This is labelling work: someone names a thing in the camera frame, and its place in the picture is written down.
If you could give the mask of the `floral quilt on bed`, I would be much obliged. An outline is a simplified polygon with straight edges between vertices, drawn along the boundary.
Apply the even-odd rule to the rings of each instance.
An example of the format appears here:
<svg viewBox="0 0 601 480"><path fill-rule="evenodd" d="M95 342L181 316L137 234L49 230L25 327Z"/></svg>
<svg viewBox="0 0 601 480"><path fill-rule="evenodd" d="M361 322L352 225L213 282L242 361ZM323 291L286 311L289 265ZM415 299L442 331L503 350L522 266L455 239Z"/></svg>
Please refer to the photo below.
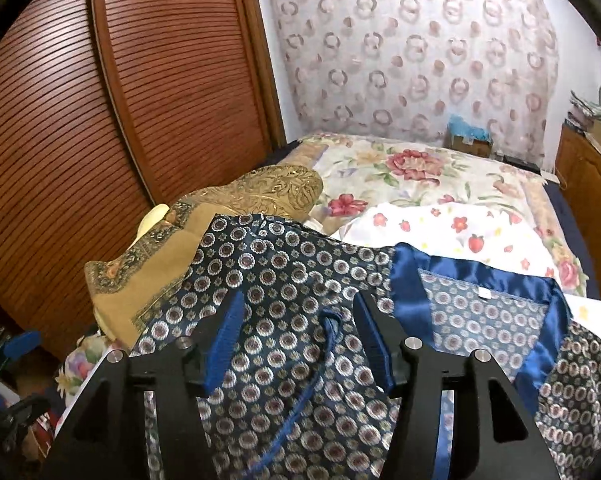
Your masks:
<svg viewBox="0 0 601 480"><path fill-rule="evenodd" d="M333 233L373 206L485 206L511 224L526 221L557 266L566 292L584 297L589 277L568 246L549 184L533 172L505 162L422 143L317 132L298 141L284 164L320 174L323 193L312 211Z"/></svg>

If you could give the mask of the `white strawberry flower sheet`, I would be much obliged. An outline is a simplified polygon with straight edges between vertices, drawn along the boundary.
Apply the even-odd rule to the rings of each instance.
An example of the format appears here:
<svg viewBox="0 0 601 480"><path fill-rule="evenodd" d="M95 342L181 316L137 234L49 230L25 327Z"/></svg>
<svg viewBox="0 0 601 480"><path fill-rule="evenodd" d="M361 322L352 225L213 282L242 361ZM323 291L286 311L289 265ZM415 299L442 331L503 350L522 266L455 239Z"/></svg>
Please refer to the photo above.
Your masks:
<svg viewBox="0 0 601 480"><path fill-rule="evenodd" d="M369 289L379 310L395 312L391 259L407 243L430 257L451 257L501 271L553 280L557 270L526 221L511 224L485 206L426 207L384 203L325 236L291 219L264 214L217 214L186 269L140 333L141 354L189 335L230 288L246 286L246 318L229 371L210 400L201 401L209 434L261 448L309 382L324 337L317 315L336 307L343 328L326 378L295 422L293 451L319 453L329 442L388 450L397 402L372 386L352 321L355 293ZM419 270L430 301L434 346L460 356L484 344L511 381L537 342L549 307L522 292L496 292L468 279ZM601 322L571 318L566 339L538 393L535 413L552 453L592 455L601 449Z"/></svg>

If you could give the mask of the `wooden sideboard cabinet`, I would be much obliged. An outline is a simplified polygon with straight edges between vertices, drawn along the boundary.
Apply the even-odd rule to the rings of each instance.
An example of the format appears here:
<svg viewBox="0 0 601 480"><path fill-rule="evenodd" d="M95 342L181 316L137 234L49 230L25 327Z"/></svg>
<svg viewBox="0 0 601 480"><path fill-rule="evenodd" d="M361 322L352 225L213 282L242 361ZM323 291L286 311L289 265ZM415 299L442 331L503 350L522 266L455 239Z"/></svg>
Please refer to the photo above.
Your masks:
<svg viewBox="0 0 601 480"><path fill-rule="evenodd" d="M555 174L585 241L601 297L601 154L585 136L564 126Z"/></svg>

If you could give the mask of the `stack of folded papers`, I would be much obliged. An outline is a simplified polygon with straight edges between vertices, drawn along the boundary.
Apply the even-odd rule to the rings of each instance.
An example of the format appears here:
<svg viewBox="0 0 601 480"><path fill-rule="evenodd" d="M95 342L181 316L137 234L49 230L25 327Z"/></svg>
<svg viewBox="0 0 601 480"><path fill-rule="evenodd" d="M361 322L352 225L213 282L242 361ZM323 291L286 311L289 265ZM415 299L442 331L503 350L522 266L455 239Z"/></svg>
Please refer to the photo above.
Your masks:
<svg viewBox="0 0 601 480"><path fill-rule="evenodd" d="M575 125L578 125L582 130L589 130L594 126L595 122L601 124L601 105L586 99L581 99L580 96L573 91L570 91L571 110L568 112L568 118Z"/></svg>

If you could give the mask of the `cardboard box with blue cloth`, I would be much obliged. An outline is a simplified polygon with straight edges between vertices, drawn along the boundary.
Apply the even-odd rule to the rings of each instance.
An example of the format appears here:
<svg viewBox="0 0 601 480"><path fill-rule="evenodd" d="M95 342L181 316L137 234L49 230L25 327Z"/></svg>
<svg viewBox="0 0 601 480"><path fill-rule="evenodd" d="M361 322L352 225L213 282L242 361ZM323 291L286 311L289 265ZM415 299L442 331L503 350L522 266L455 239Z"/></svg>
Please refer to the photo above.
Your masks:
<svg viewBox="0 0 601 480"><path fill-rule="evenodd" d="M457 115L451 115L447 125L447 146L450 150L489 158L492 151L491 134L474 127Z"/></svg>

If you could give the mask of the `brown louvered wardrobe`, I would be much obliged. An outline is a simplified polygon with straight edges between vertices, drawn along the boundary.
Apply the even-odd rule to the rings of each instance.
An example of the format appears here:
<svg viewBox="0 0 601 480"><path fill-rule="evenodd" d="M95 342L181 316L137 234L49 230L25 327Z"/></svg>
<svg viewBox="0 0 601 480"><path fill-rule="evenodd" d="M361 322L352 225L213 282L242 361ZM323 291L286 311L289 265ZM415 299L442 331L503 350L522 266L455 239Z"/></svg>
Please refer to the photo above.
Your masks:
<svg viewBox="0 0 601 480"><path fill-rule="evenodd" d="M0 307L65 356L86 262L284 143L258 0L0 0Z"/></svg>

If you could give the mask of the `navy patterned satin pajama top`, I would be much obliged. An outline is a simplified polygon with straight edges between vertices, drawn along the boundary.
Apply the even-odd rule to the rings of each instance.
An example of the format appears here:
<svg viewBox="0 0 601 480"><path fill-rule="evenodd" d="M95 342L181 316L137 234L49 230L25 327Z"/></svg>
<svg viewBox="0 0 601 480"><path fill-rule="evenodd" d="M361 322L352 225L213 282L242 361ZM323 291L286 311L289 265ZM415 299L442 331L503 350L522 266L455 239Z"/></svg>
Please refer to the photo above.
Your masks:
<svg viewBox="0 0 601 480"><path fill-rule="evenodd" d="M191 335L229 292L244 321L219 385L198 403L218 474L239 479L374 479L399 402L374 382L353 318L359 292L434 349L489 351L563 479L601 450L601 338L577 323L558 284L407 245L367 248L263 214L212 219L182 282L134 352Z"/></svg>

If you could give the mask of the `pink circle patterned curtain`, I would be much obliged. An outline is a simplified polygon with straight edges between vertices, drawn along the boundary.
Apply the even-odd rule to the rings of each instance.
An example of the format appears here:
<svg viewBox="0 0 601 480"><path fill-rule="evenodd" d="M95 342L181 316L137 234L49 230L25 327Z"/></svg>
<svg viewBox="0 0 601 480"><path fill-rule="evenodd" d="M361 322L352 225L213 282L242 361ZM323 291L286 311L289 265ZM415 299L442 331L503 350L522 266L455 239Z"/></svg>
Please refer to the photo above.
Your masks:
<svg viewBox="0 0 601 480"><path fill-rule="evenodd" d="M559 63L543 0L270 0L299 124L442 144L459 117L541 164Z"/></svg>

